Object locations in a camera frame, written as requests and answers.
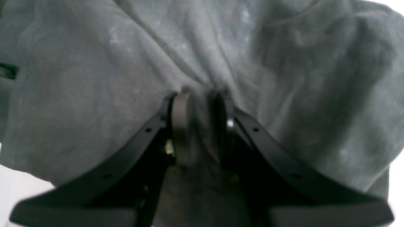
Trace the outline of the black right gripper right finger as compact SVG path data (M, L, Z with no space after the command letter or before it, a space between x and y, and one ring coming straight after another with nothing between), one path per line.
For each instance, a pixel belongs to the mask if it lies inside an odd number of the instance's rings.
M353 190L287 152L252 116L217 92L219 160L239 177L254 227L385 227L388 202Z

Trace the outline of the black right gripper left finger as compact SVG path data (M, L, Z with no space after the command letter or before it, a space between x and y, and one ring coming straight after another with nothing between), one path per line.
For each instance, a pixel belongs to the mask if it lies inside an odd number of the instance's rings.
M169 166L189 159L191 93L171 93L114 155L54 190L18 202L25 227L150 227Z

